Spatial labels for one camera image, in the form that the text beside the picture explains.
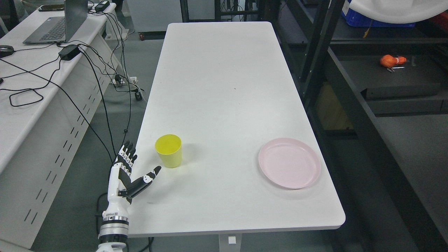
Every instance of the pink plate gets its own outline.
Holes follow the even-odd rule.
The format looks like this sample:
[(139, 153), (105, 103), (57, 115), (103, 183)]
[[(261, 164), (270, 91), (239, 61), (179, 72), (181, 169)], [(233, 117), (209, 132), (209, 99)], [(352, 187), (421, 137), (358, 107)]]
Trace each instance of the pink plate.
[(307, 187), (320, 174), (316, 153), (305, 143), (292, 138), (269, 141), (261, 148), (258, 162), (268, 179), (289, 189)]

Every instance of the yellow cup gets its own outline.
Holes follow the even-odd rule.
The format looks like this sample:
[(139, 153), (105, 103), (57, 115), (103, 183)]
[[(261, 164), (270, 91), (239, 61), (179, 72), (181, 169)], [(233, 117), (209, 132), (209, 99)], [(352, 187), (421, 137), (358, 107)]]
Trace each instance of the yellow cup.
[(182, 142), (176, 135), (161, 136), (155, 142), (155, 150), (167, 168), (178, 167), (182, 162)]

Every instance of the blue container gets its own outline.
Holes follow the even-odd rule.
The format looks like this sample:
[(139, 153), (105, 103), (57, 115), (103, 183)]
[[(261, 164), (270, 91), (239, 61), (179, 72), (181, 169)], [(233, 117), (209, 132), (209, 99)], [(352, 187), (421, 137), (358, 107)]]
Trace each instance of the blue container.
[[(350, 3), (352, 0), (346, 0), (345, 4)], [(414, 23), (409, 24), (391, 24), (391, 23), (384, 23), (380, 21), (371, 21), (372, 19), (369, 17), (366, 17), (352, 9), (349, 9), (347, 12), (347, 15), (344, 14), (344, 11), (342, 12), (342, 16), (345, 18), (345, 21), (349, 26), (354, 27), (414, 27)]]

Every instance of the orange object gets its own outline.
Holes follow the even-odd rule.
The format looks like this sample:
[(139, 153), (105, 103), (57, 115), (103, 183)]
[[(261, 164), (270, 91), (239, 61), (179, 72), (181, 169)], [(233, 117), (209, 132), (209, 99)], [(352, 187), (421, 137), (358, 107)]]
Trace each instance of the orange object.
[(379, 63), (382, 66), (387, 67), (387, 68), (393, 67), (395, 65), (401, 65), (401, 64), (403, 64), (405, 62), (406, 62), (406, 58), (405, 57), (399, 56), (399, 57), (395, 58), (395, 57), (392, 57), (389, 54), (384, 55), (381, 58), (381, 60), (379, 60)]

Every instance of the smartphone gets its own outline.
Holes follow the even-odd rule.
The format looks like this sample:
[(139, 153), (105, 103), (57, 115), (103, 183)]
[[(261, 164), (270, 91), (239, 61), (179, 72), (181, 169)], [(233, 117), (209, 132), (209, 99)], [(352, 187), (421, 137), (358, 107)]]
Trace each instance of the smartphone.
[(63, 4), (49, 4), (49, 5), (42, 5), (37, 9), (39, 11), (58, 11), (58, 10), (64, 10)]

